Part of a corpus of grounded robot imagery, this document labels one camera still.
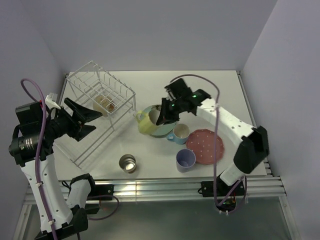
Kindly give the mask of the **yellow green mug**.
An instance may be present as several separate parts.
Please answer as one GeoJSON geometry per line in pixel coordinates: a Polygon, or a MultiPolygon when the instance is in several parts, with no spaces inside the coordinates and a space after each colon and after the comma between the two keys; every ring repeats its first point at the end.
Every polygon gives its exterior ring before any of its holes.
{"type": "Polygon", "coordinates": [[[138,131],[144,135],[151,135],[162,126],[162,124],[157,125],[159,116],[160,111],[157,109],[152,109],[149,112],[138,111],[135,115],[135,120],[138,123],[138,131]]]}

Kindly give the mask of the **white floral bowl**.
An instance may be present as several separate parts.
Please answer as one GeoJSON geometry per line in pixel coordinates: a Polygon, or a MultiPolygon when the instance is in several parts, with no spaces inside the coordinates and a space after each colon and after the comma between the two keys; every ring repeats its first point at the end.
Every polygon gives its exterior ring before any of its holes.
{"type": "Polygon", "coordinates": [[[114,103],[109,97],[103,95],[97,95],[92,102],[93,110],[102,113],[104,117],[107,117],[113,113],[116,109],[114,103]]]}

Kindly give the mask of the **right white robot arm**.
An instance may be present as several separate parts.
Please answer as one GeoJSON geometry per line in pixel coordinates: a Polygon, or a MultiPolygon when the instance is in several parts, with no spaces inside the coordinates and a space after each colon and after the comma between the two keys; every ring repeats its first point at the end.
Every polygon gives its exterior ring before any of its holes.
{"type": "Polygon", "coordinates": [[[165,90],[168,95],[161,99],[157,125],[177,122],[181,113],[192,113],[221,130],[236,147],[233,162],[219,175],[220,180],[216,183],[220,194],[229,194],[236,181],[250,174],[270,154],[268,133],[264,127],[254,127],[238,119],[204,90],[192,91],[182,76],[171,80],[165,90]]]}

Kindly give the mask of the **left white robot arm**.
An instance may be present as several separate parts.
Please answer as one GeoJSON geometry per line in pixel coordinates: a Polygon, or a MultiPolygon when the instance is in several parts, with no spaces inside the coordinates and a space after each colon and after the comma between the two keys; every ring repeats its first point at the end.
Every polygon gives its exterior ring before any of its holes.
{"type": "Polygon", "coordinates": [[[63,240],[86,231],[86,201],[98,193],[93,177],[86,173],[73,178],[68,197],[63,196],[56,173],[54,142],[63,135],[81,141],[96,129],[89,122],[102,116],[68,97],[64,103],[72,114],[55,104],[55,116],[51,117],[51,110],[40,101],[15,109],[19,125],[13,131],[8,150],[26,176],[38,208],[37,240],[63,240]]]}

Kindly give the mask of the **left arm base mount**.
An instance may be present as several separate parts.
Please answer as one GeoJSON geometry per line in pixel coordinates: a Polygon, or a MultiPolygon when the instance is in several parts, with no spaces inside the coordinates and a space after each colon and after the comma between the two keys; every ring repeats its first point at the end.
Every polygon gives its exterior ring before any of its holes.
{"type": "Polygon", "coordinates": [[[114,194],[113,184],[96,184],[94,189],[89,193],[87,200],[97,201],[97,203],[87,203],[85,212],[87,215],[95,215],[100,210],[102,201],[113,200],[114,194]]]}

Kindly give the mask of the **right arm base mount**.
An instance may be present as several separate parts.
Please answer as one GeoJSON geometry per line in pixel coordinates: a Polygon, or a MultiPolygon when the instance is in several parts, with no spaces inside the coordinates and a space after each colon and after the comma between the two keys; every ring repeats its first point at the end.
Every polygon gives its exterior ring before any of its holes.
{"type": "Polygon", "coordinates": [[[230,186],[217,177],[216,181],[202,181],[197,192],[203,198],[213,197],[218,212],[228,216],[246,201],[247,187],[246,176],[230,186]]]}

